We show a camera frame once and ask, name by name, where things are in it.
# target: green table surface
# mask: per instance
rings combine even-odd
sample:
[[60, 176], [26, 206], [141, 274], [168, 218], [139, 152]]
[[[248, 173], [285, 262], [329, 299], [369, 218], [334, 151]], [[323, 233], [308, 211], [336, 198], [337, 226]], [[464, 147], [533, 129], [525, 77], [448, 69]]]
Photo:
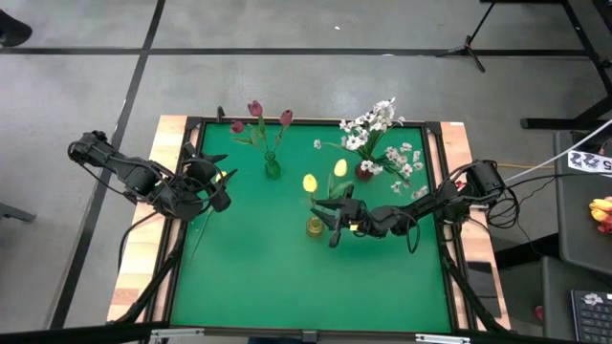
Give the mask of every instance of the green table surface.
[[[279, 129], [269, 125], [269, 137]], [[261, 152], [232, 141], [228, 124], [206, 125], [203, 151], [229, 154], [219, 165], [238, 173], [227, 185], [231, 206], [213, 212], [206, 225], [206, 215], [188, 225], [172, 325], [450, 332], [432, 216], [419, 222], [421, 243], [414, 254], [408, 252], [405, 237], [390, 233], [377, 240], [345, 230], [334, 249], [327, 245], [328, 230], [321, 238], [306, 234], [312, 214], [302, 188], [304, 175], [317, 178], [320, 198], [326, 196], [338, 159], [349, 161], [349, 172], [336, 181], [355, 179], [359, 157], [313, 146], [315, 139], [338, 143], [342, 135], [337, 126], [292, 125], [277, 151], [282, 176], [273, 181], [265, 176]], [[398, 128], [382, 139], [377, 153], [403, 142], [423, 151], [419, 129]], [[412, 192], [427, 184], [426, 168], [414, 172], [411, 180], [412, 186], [402, 187], [399, 195], [390, 188], [396, 179], [381, 173], [367, 183], [355, 181], [353, 197], [365, 200], [370, 209], [410, 204]]]

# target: keyboard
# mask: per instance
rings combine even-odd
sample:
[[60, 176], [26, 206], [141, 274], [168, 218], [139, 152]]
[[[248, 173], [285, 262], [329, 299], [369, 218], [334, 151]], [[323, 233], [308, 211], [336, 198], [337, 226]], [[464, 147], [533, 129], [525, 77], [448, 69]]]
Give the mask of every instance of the keyboard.
[[612, 344], [612, 293], [572, 290], [576, 339]]

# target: white label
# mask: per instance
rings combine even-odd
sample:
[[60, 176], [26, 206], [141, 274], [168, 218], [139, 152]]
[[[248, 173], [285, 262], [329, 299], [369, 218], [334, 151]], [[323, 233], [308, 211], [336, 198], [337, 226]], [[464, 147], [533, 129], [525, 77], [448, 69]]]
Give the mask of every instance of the white label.
[[589, 173], [609, 173], [605, 177], [612, 178], [612, 159], [597, 154], [571, 150], [567, 153], [569, 168]]

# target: glass vase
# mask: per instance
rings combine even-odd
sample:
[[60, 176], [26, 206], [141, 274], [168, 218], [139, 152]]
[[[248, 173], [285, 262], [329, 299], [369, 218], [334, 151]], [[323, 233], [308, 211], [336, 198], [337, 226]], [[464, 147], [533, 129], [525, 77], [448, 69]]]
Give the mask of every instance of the glass vase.
[[266, 177], [272, 180], [280, 178], [280, 165], [276, 161], [276, 154], [268, 151], [264, 158], [266, 158]]

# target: red tulip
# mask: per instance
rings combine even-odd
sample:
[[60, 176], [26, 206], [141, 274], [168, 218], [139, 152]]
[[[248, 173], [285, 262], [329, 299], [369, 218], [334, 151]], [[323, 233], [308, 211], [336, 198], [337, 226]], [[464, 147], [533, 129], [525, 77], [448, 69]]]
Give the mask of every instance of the red tulip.
[[245, 130], [245, 123], [240, 120], [235, 120], [231, 123], [231, 128], [229, 129], [233, 134], [240, 134]]
[[282, 126], [289, 126], [293, 120], [294, 112], [291, 110], [285, 110], [283, 114], [280, 115], [280, 124], [282, 124]]
[[247, 104], [247, 107], [249, 108], [249, 112], [253, 117], [260, 117], [261, 114], [264, 112], [264, 109], [261, 107], [261, 104], [257, 100], [254, 100], [252, 103]]

